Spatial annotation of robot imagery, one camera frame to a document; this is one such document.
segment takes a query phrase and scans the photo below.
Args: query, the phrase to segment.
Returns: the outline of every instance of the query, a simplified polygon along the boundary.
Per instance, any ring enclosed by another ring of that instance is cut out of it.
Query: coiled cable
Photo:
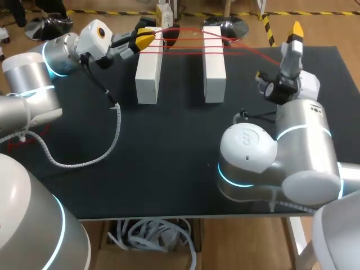
[[[180,226],[173,224],[171,222],[165,221],[160,218],[144,218],[138,221],[136,224],[131,226],[127,233],[128,245],[123,241],[125,237],[129,220],[126,219],[122,225],[122,220],[118,220],[116,227],[117,239],[108,232],[107,235],[109,238],[116,243],[120,248],[124,250],[156,250],[162,252],[168,252],[173,250],[175,244],[179,239],[179,234],[181,233],[186,238],[186,241],[182,245],[189,244],[191,252],[191,266],[190,270],[195,270],[196,267],[196,251],[194,243],[191,240],[191,226],[186,219],[181,219],[187,224],[188,231],[185,231]],[[163,233],[171,230],[173,232],[172,239],[165,245],[156,244],[159,242],[158,239]]]

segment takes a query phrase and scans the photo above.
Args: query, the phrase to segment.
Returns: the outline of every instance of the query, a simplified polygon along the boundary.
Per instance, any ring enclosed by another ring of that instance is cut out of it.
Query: cable
[[[92,81],[92,83],[94,83],[96,86],[98,86],[98,88],[100,88],[100,90],[103,91],[104,94],[106,94],[107,98],[110,100],[110,102],[113,105],[116,104],[117,102],[115,101],[115,99],[113,98],[113,96],[111,95],[109,90],[107,90],[106,87],[103,86],[91,72],[91,69],[89,67],[89,62],[87,60],[84,60],[84,58],[80,58],[80,65],[81,65],[83,72],[90,79],[90,81]]]
[[[290,207],[290,208],[294,208],[296,210],[300,210],[300,211],[304,211],[304,212],[307,212],[307,213],[311,213],[311,214],[315,214],[316,213],[316,210],[315,209],[312,209],[312,208],[308,208],[306,206],[301,206],[301,205],[298,205],[298,204],[293,204],[291,202],[285,202],[285,201],[276,201],[277,204],[280,204],[280,205],[283,205],[283,206],[287,206],[287,207]]]
[[[122,220],[118,220],[116,227],[117,239],[108,232],[107,235],[114,243],[116,243],[120,248],[124,250],[157,250],[162,252],[168,252],[175,248],[176,243],[178,242],[179,234],[184,235],[186,240],[182,243],[183,245],[189,244],[192,262],[190,270],[195,270],[196,267],[196,251],[194,243],[191,240],[191,226],[189,222],[185,219],[180,219],[185,222],[188,227],[188,232],[182,229],[180,226],[165,221],[159,218],[145,218],[138,221],[136,224],[131,226],[127,233],[127,242],[126,245],[123,241],[125,232],[128,227],[129,219],[125,219],[124,226],[122,226]],[[167,243],[164,241],[164,233],[172,231],[171,240]],[[159,238],[163,238],[164,245],[160,245]]]
[[[84,163],[80,163],[80,164],[61,164],[59,162],[57,162],[50,154],[49,148],[47,147],[46,143],[44,142],[44,140],[37,135],[35,132],[32,131],[28,131],[27,134],[35,137],[38,142],[40,143],[40,145],[43,147],[45,155],[47,156],[48,160],[55,166],[60,167],[60,168],[80,168],[80,167],[85,167],[85,166],[89,166],[92,165],[94,163],[97,163],[101,160],[103,160],[104,158],[106,158],[111,152],[112,150],[115,148],[115,145],[119,139],[119,134],[120,134],[120,126],[121,126],[121,112],[120,112],[120,106],[118,103],[115,104],[115,109],[117,112],[117,123],[116,123],[116,131],[115,131],[115,137],[114,140],[112,141],[112,144],[110,145],[109,149],[107,149],[107,151],[100,157],[88,161],[88,162],[84,162]]]
[[[263,114],[257,114],[257,115],[249,115],[249,113],[245,109],[241,109],[241,111],[238,112],[236,115],[234,115],[234,117],[232,118],[232,124],[233,125],[237,124],[237,120],[239,118],[244,118],[245,120],[248,120],[249,118],[259,119],[274,124],[275,120],[264,117],[272,114],[276,114],[276,111],[265,112]]]
[[[115,131],[115,136],[114,136],[114,139],[112,141],[112,144],[110,145],[109,149],[107,149],[107,151],[100,157],[94,159],[94,160],[91,160],[91,161],[88,161],[88,162],[84,162],[84,163],[80,163],[80,164],[62,164],[62,163],[59,163],[57,162],[53,157],[52,155],[50,154],[50,151],[49,151],[49,148],[47,147],[46,143],[44,142],[44,140],[39,136],[37,135],[35,132],[32,132],[32,131],[29,131],[27,130],[26,131],[26,134],[28,135],[31,135],[33,136],[36,140],[38,140],[38,142],[40,143],[40,145],[42,146],[42,148],[44,149],[44,152],[45,152],[45,155],[46,157],[48,158],[48,160],[55,166],[57,167],[60,167],[60,168],[80,168],[80,167],[85,167],[85,166],[89,166],[89,165],[92,165],[94,163],[97,163],[101,160],[103,160],[104,158],[106,158],[111,152],[112,150],[115,148],[116,146],[116,143],[119,139],[119,134],[120,134],[120,127],[121,127],[121,120],[122,120],[122,117],[121,117],[121,110],[120,110],[120,105],[113,99],[113,97],[111,96],[110,92],[101,84],[99,83],[96,78],[93,76],[93,74],[91,73],[90,69],[88,69],[89,71],[89,74],[90,74],[90,77],[92,78],[92,82],[94,82],[98,87],[100,87],[102,90],[104,90],[104,93],[107,95],[107,97],[109,98],[109,100],[114,103],[114,107],[112,107],[112,109],[115,109],[116,110],[116,131]],[[2,142],[5,142],[5,141],[8,141],[16,136],[19,136],[20,139],[21,139],[21,136],[25,136],[24,134],[24,131],[20,131],[20,132],[16,132],[16,133],[13,133],[11,135],[8,135],[8,136],[5,136],[3,138],[0,139],[0,143]]]

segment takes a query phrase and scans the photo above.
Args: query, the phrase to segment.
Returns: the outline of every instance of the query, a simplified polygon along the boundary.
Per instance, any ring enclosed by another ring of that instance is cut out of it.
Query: cardboard box
[[[220,26],[204,26],[205,32],[221,36]],[[204,95],[206,103],[224,102],[226,87],[226,70],[221,38],[204,33],[203,52],[216,52],[219,54],[203,54],[202,63],[204,67]]]
[[[147,27],[154,31],[161,28]],[[157,33],[156,38],[162,38],[162,33]],[[154,40],[151,46],[162,46],[162,40]],[[147,47],[143,52],[155,53],[141,53],[137,70],[135,75],[137,101],[139,104],[156,104],[158,100],[159,83],[161,75],[161,62],[163,55],[157,52],[163,52],[163,47]]]

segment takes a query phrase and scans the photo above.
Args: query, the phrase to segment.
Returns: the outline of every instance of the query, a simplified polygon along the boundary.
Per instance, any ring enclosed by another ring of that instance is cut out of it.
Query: white spiral cable wrap
[[[122,114],[121,114],[121,111],[120,111],[120,105],[118,103],[115,104],[115,106],[112,108],[112,109],[116,109],[116,113],[117,113],[117,122],[116,122],[116,131],[115,131],[115,137],[114,137],[114,140],[112,141],[112,144],[111,146],[109,147],[109,149],[107,149],[107,151],[100,157],[94,159],[94,160],[91,160],[91,161],[88,161],[88,162],[84,162],[84,163],[80,163],[80,164],[61,164],[59,162],[57,162],[50,154],[50,151],[49,151],[49,148],[47,147],[46,143],[44,142],[44,140],[39,136],[37,135],[35,132],[32,132],[32,131],[27,131],[27,134],[33,136],[35,139],[37,139],[40,143],[40,145],[43,147],[44,151],[45,151],[45,155],[46,157],[49,159],[49,161],[57,166],[57,167],[60,167],[60,168],[80,168],[80,167],[85,167],[85,166],[89,166],[89,165],[92,165],[94,163],[97,163],[101,160],[103,160],[104,158],[106,158],[111,152],[112,150],[114,149],[118,139],[119,139],[119,134],[120,134],[120,126],[121,126],[121,122],[122,122]],[[9,139],[12,139],[16,136],[21,136],[22,135],[22,132],[16,132],[16,133],[13,133],[11,135],[8,135],[6,137],[3,137],[0,139],[0,143],[4,142],[4,141],[7,141]]]
[[[276,201],[277,204],[280,204],[280,205],[284,205],[284,206],[287,206],[287,207],[290,207],[290,208],[294,208],[296,210],[300,210],[300,211],[304,211],[304,212],[307,212],[307,213],[311,213],[311,214],[315,214],[316,210],[315,209],[312,209],[312,208],[308,208],[306,206],[301,206],[301,205],[298,205],[298,204],[293,204],[291,202],[285,202],[285,201]]]

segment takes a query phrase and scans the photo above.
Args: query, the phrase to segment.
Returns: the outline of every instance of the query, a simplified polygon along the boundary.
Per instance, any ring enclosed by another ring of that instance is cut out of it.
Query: white cable bundle
[[[191,252],[191,266],[190,270],[195,270],[196,267],[196,251],[194,243],[191,240],[191,226],[186,219],[182,219],[187,224],[188,232],[182,229],[180,226],[175,225],[171,222],[165,221],[159,218],[145,218],[141,219],[135,225],[133,225],[127,234],[127,239],[129,246],[124,244],[123,237],[125,236],[126,230],[128,228],[129,219],[118,220],[118,225],[116,227],[117,239],[108,232],[107,235],[110,239],[113,240],[120,248],[124,250],[156,250],[162,252],[168,252],[175,248],[177,242],[181,239],[180,233],[185,236],[186,241],[182,245],[189,244]],[[162,237],[164,239],[164,234],[171,234],[171,240],[165,243],[165,245],[160,245],[159,239]]]
[[[49,148],[47,147],[46,143],[44,142],[44,140],[39,136],[37,135],[35,132],[32,132],[32,131],[27,131],[26,133],[33,136],[35,139],[37,139],[40,143],[40,145],[43,147],[44,151],[45,151],[45,154],[46,154],[46,157],[49,159],[49,161],[57,166],[57,167],[60,167],[60,168],[80,168],[80,167],[85,167],[85,166],[89,166],[91,164],[94,164],[94,163],[97,163],[99,162],[100,160],[103,160],[104,158],[106,158],[111,152],[112,150],[114,149],[118,139],[119,139],[119,134],[120,134],[120,126],[121,126],[121,122],[122,122],[122,114],[121,114],[121,111],[120,111],[120,105],[118,103],[115,104],[115,106],[112,108],[112,109],[116,109],[116,113],[117,113],[117,122],[116,122],[116,131],[115,131],[115,137],[114,137],[114,140],[112,141],[112,144],[111,146],[109,147],[109,149],[100,157],[94,159],[94,160],[91,160],[91,161],[88,161],[88,162],[84,162],[84,163],[80,163],[80,164],[61,164],[59,162],[57,162],[50,154],[50,151],[49,151]],[[23,136],[23,132],[16,132],[16,133],[13,133],[11,135],[8,135],[6,137],[3,137],[0,139],[0,143],[2,142],[5,142],[5,141],[8,141],[16,136]]]

